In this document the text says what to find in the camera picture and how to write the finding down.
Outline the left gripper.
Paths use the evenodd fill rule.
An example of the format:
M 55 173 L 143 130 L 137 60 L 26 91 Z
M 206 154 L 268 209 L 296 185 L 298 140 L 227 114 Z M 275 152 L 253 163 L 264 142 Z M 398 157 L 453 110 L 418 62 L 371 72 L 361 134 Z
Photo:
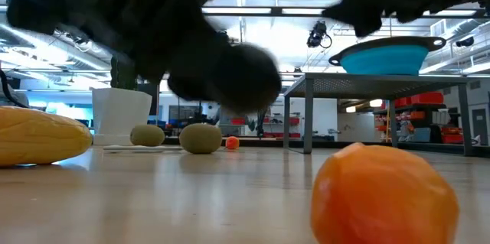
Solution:
M 114 86 L 136 89 L 137 79 L 168 86 L 186 100 L 220 102 L 214 76 L 230 48 L 203 16 L 210 0 L 8 0 L 8 23 L 52 35 L 73 31 L 119 52 Z

